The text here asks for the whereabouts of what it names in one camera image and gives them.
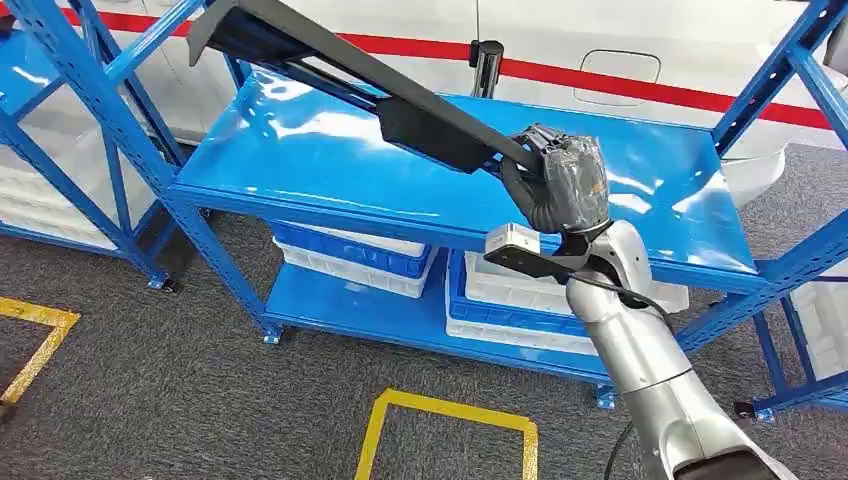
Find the white vehicle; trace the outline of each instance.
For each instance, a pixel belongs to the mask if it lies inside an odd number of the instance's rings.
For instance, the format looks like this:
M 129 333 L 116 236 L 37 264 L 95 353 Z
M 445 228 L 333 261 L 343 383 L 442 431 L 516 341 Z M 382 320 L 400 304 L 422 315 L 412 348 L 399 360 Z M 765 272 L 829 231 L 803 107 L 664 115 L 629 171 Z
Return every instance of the white vehicle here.
M 96 0 L 121 45 L 176 0 Z M 495 98 L 662 122 L 712 127 L 771 52 L 805 3 L 773 0 L 287 0 L 301 13 L 424 86 L 468 94 L 473 69 L 462 58 L 471 40 L 505 47 Z M 816 52 L 821 60 L 824 47 Z M 200 141 L 234 94 L 218 52 L 188 67 L 175 36 L 138 70 L 156 106 L 182 141 Z M 845 92 L 848 78 L 825 67 Z M 555 83 L 542 80 L 554 77 Z M 591 74 L 606 77 L 593 91 Z M 627 80 L 656 88 L 633 89 Z M 782 104 L 759 119 L 725 155 L 734 201 L 744 205 L 783 173 L 790 141 L 838 148 L 797 78 Z

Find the blue metal shelf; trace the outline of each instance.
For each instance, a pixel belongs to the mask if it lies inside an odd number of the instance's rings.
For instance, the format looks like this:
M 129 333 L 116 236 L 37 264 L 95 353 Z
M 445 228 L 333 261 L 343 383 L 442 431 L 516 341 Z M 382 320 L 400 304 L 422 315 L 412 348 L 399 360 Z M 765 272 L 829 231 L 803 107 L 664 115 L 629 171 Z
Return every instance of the blue metal shelf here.
M 708 130 L 446 98 L 505 133 L 542 122 L 600 136 L 610 214 L 644 232 L 657 279 L 736 292 L 760 284 Z M 489 231 L 526 222 L 486 172 L 450 171 L 389 145 L 376 117 L 262 72 L 248 78 L 171 193 L 215 209 L 462 250 L 482 251 Z M 553 237 L 548 248 L 558 244 Z
M 284 265 L 265 313 L 268 324 L 294 325 L 561 375 L 599 384 L 609 376 L 599 357 L 450 337 L 445 333 L 445 265 L 439 253 L 420 299 Z
M 77 1 L 90 18 L 88 29 L 106 35 L 90 1 Z M 189 3 L 197 2 L 183 0 L 154 25 L 151 35 L 184 18 Z M 343 280 L 286 266 L 265 305 L 198 208 L 477 251 L 489 230 L 523 219 L 486 174 L 461 176 L 402 152 L 382 141 L 375 118 L 281 77 L 258 72 L 248 76 L 247 66 L 230 58 L 234 80 L 244 86 L 209 138 L 176 172 L 162 162 L 115 92 L 116 82 L 124 78 L 119 73 L 125 70 L 122 65 L 137 62 L 107 49 L 103 59 L 115 62 L 107 74 L 53 2 L 7 0 L 7 5 L 44 45 L 110 141 L 127 153 L 266 339 L 279 338 L 285 325 L 301 325 L 607 381 L 599 364 L 587 366 L 585 359 L 568 354 L 447 337 L 439 268 L 431 272 L 425 298 L 415 301 L 382 292 L 356 294 L 344 288 Z M 449 100 L 505 133 L 538 121 L 600 138 L 609 168 L 612 217 L 627 219 L 642 232 L 656 278 L 729 292 L 679 333 L 683 347 L 694 351 L 848 256 L 848 212 L 843 212 L 779 259 L 756 269 L 719 164 L 719 157 L 795 73 L 840 138 L 848 139 L 848 105 L 834 95 L 810 56 L 846 8 L 845 0 L 810 0 L 712 131 L 491 100 Z M 149 53 L 150 48 L 138 44 L 130 50 Z M 132 86 L 132 77 L 126 78 Z M 548 248 L 554 245 L 546 243 Z M 836 398 L 848 385 L 848 376 L 822 382 L 784 393 L 796 403 L 821 399 L 823 391 Z
M 165 146 L 164 151 L 166 156 L 175 164 L 184 163 L 182 152 L 178 151 L 176 142 L 165 127 L 164 121 L 161 120 L 158 112 L 153 108 L 149 97 L 144 92 L 141 84 L 138 83 L 132 69 L 143 61 L 156 45 L 164 41 L 170 31 L 173 30 L 171 28 L 172 24 L 175 28 L 185 16 L 199 7 L 200 4 L 201 2 L 199 0 L 184 2 L 183 5 L 180 5 L 179 9 L 175 9 L 175 13 L 171 16 L 172 18 L 168 18 L 167 21 L 158 22 L 157 29 L 154 29 L 149 35 L 141 36 L 139 41 L 131 46 L 132 48 L 128 53 L 121 54 L 117 43 L 102 24 L 99 17 L 97 17 L 97 13 L 91 3 L 72 2 L 72 6 L 82 20 L 83 34 L 88 46 L 87 53 L 92 55 L 92 58 L 96 59 L 98 63 L 103 58 L 112 59 L 118 56 L 121 57 L 121 62 L 114 63 L 113 65 L 116 83 L 125 83 L 130 95 L 136 101 L 139 110 L 159 136 L 160 143 Z M 41 21 L 33 22 L 30 19 L 20 16 L 18 18 L 24 27 L 43 25 Z M 80 42 L 79 37 L 76 34 L 74 35 L 75 40 Z M 17 124 L 61 86 L 66 79 L 59 72 L 57 68 L 59 65 L 54 63 L 55 58 L 51 58 L 50 53 L 55 53 L 55 51 L 51 47 L 45 48 L 39 40 L 43 40 L 43 38 L 31 36 L 21 30 L 13 30 L 8 37 L 0 39 L 0 143 L 8 145 L 22 160 L 28 162 L 40 172 L 116 248 L 107 249 L 94 245 L 86 245 L 10 225 L 0 225 L 0 233 L 124 258 L 132 262 L 149 277 L 150 286 L 154 288 L 165 287 L 168 284 L 168 274 L 154 263 L 154 259 L 167 243 L 176 224 L 173 220 L 169 219 L 169 222 L 151 239 L 151 243 L 146 251 L 139 247 L 138 241 L 141 235 L 147 231 L 151 219 L 161 211 L 162 204 L 156 201 L 137 225 L 131 225 L 126 192 L 124 190 L 123 173 L 121 172 L 121 164 L 115 143 L 108 136 L 104 135 L 104 153 L 109 168 L 118 213 L 117 225 L 65 175 L 44 150 Z M 88 96 L 83 96 L 83 98 L 91 100 Z M 128 155 L 132 155 L 131 151 L 125 150 L 125 152 Z
M 20 120 L 62 85 L 42 46 L 20 30 L 0 38 L 0 109 Z
M 755 398 L 752 402 L 755 412 L 771 418 L 775 412 L 790 407 L 816 403 L 822 406 L 848 410 L 848 372 L 839 373 L 824 379 L 817 379 L 813 371 L 810 355 L 807 352 L 807 339 L 798 312 L 792 299 L 786 296 L 780 299 L 783 313 L 789 324 L 789 331 L 795 343 L 801 368 L 804 370 L 804 382 L 798 386 L 790 386 L 783 374 L 783 366 L 774 347 L 768 324 L 762 313 L 754 315 L 754 325 L 757 337 L 763 350 L 763 358 L 774 386 L 774 395 L 766 398 Z

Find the shelf foot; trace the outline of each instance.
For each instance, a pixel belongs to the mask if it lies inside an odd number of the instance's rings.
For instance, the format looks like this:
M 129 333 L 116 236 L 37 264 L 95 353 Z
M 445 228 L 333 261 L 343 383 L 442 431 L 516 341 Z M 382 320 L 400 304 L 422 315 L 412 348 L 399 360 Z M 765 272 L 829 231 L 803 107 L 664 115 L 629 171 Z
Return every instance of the shelf foot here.
M 615 390 L 609 385 L 597 385 L 595 404 L 602 410 L 615 410 Z
M 182 289 L 182 286 L 173 278 L 165 278 L 164 280 L 158 278 L 151 279 L 147 283 L 147 286 L 165 293 L 178 293 Z
M 770 408 L 754 410 L 751 402 L 733 402 L 733 411 L 742 419 L 753 419 L 763 423 L 774 423 L 774 411 Z
M 282 334 L 283 330 L 279 327 L 265 327 L 265 336 L 262 337 L 262 342 L 268 345 L 279 345 Z

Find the yellow floor marking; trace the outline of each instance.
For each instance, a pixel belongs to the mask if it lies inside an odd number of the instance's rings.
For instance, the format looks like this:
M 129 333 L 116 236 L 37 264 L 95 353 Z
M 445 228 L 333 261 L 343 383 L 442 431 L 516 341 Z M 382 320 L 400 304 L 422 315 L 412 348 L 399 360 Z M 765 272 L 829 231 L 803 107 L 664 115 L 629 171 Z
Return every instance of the yellow floor marking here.
M 29 359 L 29 362 L 24 365 L 23 370 L 12 380 L 9 388 L 3 392 L 3 395 L 0 395 L 0 401 L 12 405 L 21 398 L 24 390 L 29 387 L 35 376 L 53 355 L 53 352 L 62 344 L 65 335 L 77 323 L 79 314 L 0 297 L 0 315 L 53 327 L 53 330 L 47 335 L 32 358 Z
M 386 389 L 374 401 L 371 418 L 368 420 L 368 429 L 365 431 L 365 439 L 362 442 L 362 452 L 359 454 L 359 466 L 356 469 L 355 480 L 368 480 L 371 477 L 371 468 L 374 465 L 374 457 L 377 454 L 377 443 L 380 441 L 380 434 L 383 431 L 383 423 L 386 419 L 386 410 L 389 405 L 424 410 L 426 412 L 523 432 L 524 466 L 521 478 L 522 480 L 536 480 L 539 434 L 536 424 L 530 421 L 529 418 L 449 402 L 447 400 L 439 400 L 438 398 L 425 397 L 414 393 L 400 392 L 391 388 Z

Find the blue plastic crate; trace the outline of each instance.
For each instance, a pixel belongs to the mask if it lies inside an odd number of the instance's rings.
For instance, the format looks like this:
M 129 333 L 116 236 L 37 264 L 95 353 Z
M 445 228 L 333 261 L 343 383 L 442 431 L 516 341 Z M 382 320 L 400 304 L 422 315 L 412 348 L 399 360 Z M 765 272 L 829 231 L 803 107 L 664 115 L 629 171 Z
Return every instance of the blue plastic crate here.
M 550 333 L 589 336 L 583 323 L 573 315 L 560 315 L 469 300 L 465 296 L 464 253 L 461 250 L 451 250 L 448 262 L 450 275 L 448 278 L 448 293 L 450 295 L 451 318 Z
M 376 268 L 408 278 L 421 278 L 432 247 L 411 257 L 290 223 L 269 222 L 278 242 Z

